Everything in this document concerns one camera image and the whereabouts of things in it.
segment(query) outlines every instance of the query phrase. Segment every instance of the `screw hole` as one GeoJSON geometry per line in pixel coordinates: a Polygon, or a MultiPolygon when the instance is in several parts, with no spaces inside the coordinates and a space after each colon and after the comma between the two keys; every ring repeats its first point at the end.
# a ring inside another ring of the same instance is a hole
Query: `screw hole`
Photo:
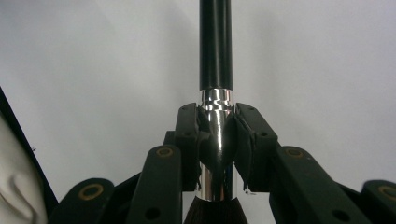
{"type": "Polygon", "coordinates": [[[90,184],[79,191],[78,197],[83,201],[89,201],[101,195],[104,190],[100,184],[90,184]]]}
{"type": "Polygon", "coordinates": [[[378,188],[378,190],[388,199],[396,201],[396,188],[393,188],[391,186],[381,186],[378,188]]]}
{"type": "Polygon", "coordinates": [[[158,208],[150,208],[146,211],[146,219],[154,220],[157,219],[161,215],[160,209],[158,208]]]}
{"type": "Polygon", "coordinates": [[[338,220],[343,222],[348,222],[350,220],[349,215],[341,210],[333,210],[332,215],[335,216],[338,220]]]}
{"type": "Polygon", "coordinates": [[[301,150],[296,148],[287,148],[286,154],[296,159],[300,159],[304,155],[304,153],[301,150]]]}
{"type": "Polygon", "coordinates": [[[173,155],[173,150],[169,147],[161,147],[157,150],[157,155],[159,157],[170,157],[173,155]]]}

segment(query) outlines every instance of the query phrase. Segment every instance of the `reflective metal surface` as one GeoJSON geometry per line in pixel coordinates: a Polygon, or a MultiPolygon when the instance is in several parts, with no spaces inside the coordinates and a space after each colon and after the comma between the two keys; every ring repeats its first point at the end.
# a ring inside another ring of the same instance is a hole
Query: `reflective metal surface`
{"type": "Polygon", "coordinates": [[[236,197],[233,138],[233,92],[226,89],[201,91],[200,131],[206,139],[199,146],[201,174],[197,197],[207,201],[236,197]]]}

